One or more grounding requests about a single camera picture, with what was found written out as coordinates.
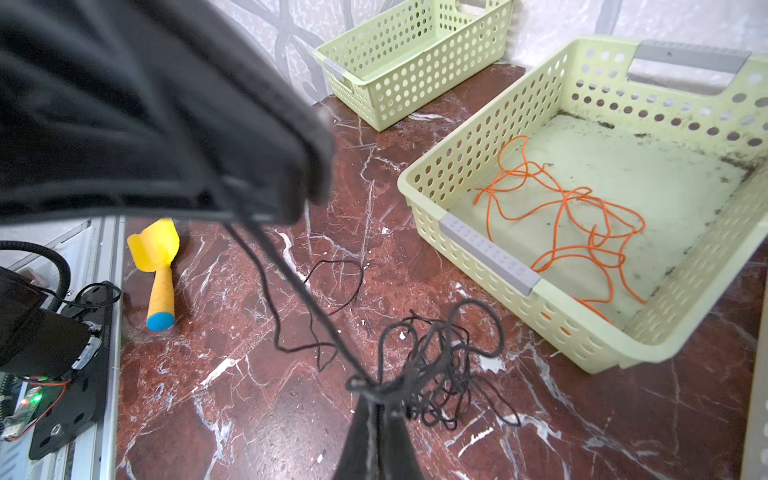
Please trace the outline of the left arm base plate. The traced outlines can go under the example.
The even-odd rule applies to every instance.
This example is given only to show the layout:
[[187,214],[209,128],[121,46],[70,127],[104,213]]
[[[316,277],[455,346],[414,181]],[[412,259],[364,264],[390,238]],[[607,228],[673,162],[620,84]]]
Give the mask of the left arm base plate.
[[36,424],[29,450],[30,460],[40,460],[71,443],[76,437],[103,419],[109,370],[109,341],[64,391],[63,397]]

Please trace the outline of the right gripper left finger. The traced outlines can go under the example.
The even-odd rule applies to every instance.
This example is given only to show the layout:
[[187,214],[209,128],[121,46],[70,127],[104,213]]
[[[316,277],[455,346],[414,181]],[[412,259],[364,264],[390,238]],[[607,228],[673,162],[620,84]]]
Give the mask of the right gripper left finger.
[[360,396],[333,478],[375,480],[379,465],[379,408]]

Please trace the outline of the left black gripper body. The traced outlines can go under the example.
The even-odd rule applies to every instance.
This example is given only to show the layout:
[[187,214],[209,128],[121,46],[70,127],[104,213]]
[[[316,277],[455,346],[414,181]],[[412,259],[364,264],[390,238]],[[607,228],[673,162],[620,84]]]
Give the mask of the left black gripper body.
[[293,224],[330,197],[316,112],[207,1],[1,5],[1,219]]

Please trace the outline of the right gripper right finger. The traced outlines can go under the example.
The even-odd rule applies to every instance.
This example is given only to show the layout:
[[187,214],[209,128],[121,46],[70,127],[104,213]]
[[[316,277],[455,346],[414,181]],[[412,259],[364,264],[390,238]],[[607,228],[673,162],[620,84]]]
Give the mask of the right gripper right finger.
[[423,479],[404,413],[399,409],[381,408],[380,472],[387,480]]

